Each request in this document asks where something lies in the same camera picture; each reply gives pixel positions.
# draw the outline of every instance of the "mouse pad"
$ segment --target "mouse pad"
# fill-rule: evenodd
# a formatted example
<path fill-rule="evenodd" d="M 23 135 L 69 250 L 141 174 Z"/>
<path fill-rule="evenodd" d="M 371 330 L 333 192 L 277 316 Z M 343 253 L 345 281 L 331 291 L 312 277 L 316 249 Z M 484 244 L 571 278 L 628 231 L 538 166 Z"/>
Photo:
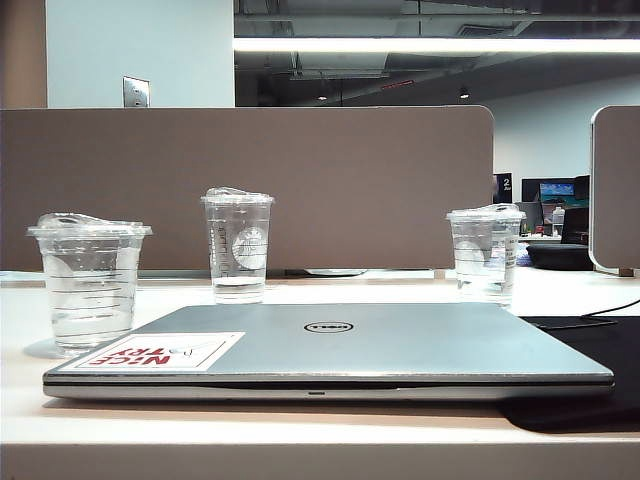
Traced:
<path fill-rule="evenodd" d="M 522 317 L 545 326 L 575 325 L 579 317 Z M 640 317 L 598 317 L 616 325 L 548 332 L 613 370 L 611 395 L 517 399 L 500 403 L 514 425 L 547 433 L 640 431 Z"/>

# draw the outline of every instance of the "light switch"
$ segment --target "light switch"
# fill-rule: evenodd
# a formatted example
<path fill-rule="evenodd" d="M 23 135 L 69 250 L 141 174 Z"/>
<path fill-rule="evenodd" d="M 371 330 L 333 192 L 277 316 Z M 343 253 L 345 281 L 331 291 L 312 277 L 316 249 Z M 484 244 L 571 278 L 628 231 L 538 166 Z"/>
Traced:
<path fill-rule="evenodd" d="M 122 98 L 125 108 L 146 108 L 149 106 L 149 80 L 122 77 Z"/>

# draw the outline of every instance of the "gray partition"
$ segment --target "gray partition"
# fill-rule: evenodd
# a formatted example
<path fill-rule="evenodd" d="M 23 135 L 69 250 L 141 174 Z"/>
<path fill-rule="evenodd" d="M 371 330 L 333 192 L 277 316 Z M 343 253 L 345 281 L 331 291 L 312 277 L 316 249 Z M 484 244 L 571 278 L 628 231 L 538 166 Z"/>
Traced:
<path fill-rule="evenodd" d="M 592 120 L 589 250 L 608 268 L 640 268 L 640 106 Z"/>
<path fill-rule="evenodd" d="M 74 211 L 142 220 L 141 268 L 206 269 L 200 196 L 267 192 L 268 267 L 452 266 L 447 211 L 490 203 L 478 106 L 5 111 L 2 268 L 40 269 L 25 229 Z"/>

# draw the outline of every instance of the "sticker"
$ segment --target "sticker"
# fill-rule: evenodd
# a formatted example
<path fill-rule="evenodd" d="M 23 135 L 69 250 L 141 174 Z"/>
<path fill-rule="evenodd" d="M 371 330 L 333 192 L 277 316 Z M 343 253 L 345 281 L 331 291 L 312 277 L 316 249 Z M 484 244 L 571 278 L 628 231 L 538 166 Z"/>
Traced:
<path fill-rule="evenodd" d="M 134 333 L 60 371 L 203 372 L 243 335 L 244 332 Z"/>

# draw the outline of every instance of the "silver laptop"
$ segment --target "silver laptop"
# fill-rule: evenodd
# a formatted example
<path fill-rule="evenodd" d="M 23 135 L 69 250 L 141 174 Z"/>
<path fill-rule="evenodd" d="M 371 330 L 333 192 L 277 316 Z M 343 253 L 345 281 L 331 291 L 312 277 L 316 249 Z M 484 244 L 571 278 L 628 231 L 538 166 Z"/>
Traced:
<path fill-rule="evenodd" d="M 499 308 L 186 307 L 44 374 L 84 399 L 498 400 L 607 393 L 613 373 Z"/>

